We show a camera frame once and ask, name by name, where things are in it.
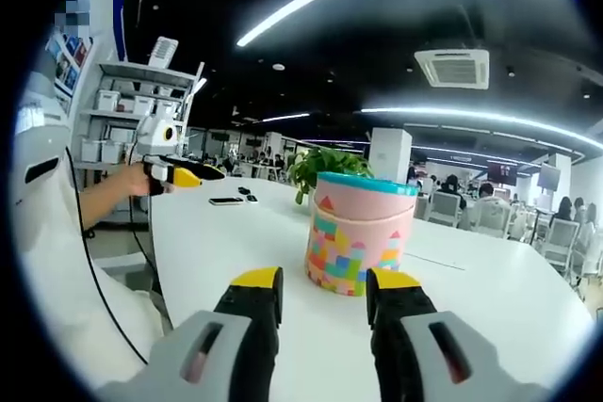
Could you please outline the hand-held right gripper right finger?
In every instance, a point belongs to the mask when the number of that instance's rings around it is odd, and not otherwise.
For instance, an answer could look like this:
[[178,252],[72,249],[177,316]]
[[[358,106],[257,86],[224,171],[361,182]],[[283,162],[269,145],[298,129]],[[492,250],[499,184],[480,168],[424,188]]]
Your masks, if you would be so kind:
[[550,390],[521,383],[497,350],[450,311],[438,311],[419,281],[372,267],[367,321],[382,401],[547,401]]

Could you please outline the person's left hand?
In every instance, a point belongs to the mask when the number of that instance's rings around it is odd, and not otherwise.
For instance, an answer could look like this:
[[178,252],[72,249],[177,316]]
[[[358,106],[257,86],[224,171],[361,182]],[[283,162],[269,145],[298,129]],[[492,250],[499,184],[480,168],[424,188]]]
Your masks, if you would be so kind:
[[150,196],[152,192],[152,179],[144,172],[141,162],[123,166],[117,173],[118,180],[129,197]]

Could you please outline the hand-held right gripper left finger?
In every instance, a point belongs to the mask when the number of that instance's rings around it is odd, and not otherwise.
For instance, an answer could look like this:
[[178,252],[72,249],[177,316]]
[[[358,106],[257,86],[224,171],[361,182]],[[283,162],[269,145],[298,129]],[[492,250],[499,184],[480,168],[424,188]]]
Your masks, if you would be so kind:
[[160,339],[144,368],[97,391],[100,401],[267,401],[279,352],[283,270],[233,279],[216,307]]

